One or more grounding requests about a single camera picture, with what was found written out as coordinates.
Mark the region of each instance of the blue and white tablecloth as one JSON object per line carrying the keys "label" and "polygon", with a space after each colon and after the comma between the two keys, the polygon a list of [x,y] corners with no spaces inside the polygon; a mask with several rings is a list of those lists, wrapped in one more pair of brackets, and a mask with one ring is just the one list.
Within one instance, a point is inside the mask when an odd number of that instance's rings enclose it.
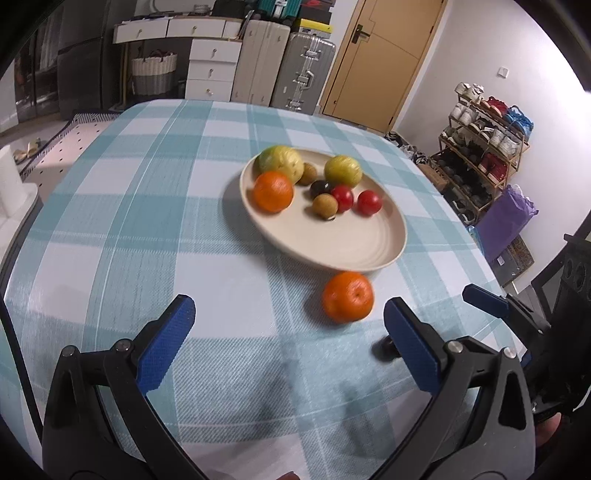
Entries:
{"label": "blue and white tablecloth", "polygon": [[[357,158],[405,215],[406,250],[370,276],[367,319],[327,322],[330,273],[280,253],[249,220],[239,173],[275,144]],[[148,395],[174,437],[212,478],[342,480],[368,478],[428,401],[402,360],[371,354],[386,300],[403,297],[445,339],[514,346],[504,325],[464,304],[469,283],[501,292],[451,208],[383,138],[282,110],[156,100],[123,113],[76,161],[36,219],[5,299],[43,411],[62,347],[108,349],[178,293],[191,296],[196,324]],[[1,413],[38,457],[0,342]],[[115,427],[137,455],[118,418]]]}

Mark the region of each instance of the purple bag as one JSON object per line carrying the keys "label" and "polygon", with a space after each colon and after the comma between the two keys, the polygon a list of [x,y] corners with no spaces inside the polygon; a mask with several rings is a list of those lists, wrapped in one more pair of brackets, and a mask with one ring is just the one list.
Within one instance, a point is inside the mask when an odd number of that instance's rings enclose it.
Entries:
{"label": "purple bag", "polygon": [[476,225],[486,261],[498,258],[538,211],[520,189],[509,185]]}

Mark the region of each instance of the toilet paper roll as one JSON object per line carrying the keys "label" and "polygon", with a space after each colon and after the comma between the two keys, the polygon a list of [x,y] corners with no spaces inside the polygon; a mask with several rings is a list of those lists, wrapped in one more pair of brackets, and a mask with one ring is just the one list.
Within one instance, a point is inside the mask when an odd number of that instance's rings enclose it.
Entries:
{"label": "toilet paper roll", "polygon": [[11,217],[25,203],[27,193],[12,157],[12,148],[6,145],[0,150],[0,203]]}

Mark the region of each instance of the fruit plate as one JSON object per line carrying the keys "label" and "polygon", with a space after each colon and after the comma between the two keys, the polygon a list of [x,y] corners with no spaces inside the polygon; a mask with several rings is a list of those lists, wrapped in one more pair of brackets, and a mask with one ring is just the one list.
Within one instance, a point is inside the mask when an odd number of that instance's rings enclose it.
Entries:
{"label": "fruit plate", "polygon": [[[316,167],[319,178],[331,156],[311,150],[296,149],[304,162]],[[363,174],[353,189],[355,200],[364,190],[373,190],[382,198],[382,209],[371,217],[352,210],[326,221],[311,209],[309,187],[294,186],[291,205],[280,213],[261,211],[252,199],[252,188],[259,174],[252,158],[240,175],[240,195],[256,227],[277,248],[288,255],[317,267],[367,273],[394,262],[407,242],[404,215],[374,179]]]}

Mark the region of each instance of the silver suitcase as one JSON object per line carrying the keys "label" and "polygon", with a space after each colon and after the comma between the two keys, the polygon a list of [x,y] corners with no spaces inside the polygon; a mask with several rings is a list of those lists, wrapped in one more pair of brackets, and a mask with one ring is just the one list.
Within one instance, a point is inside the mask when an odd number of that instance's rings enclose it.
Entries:
{"label": "silver suitcase", "polygon": [[335,44],[306,33],[292,33],[279,68],[271,106],[314,114],[335,57]]}
{"label": "silver suitcase", "polygon": [[290,28],[273,22],[248,22],[230,101],[269,106]]}

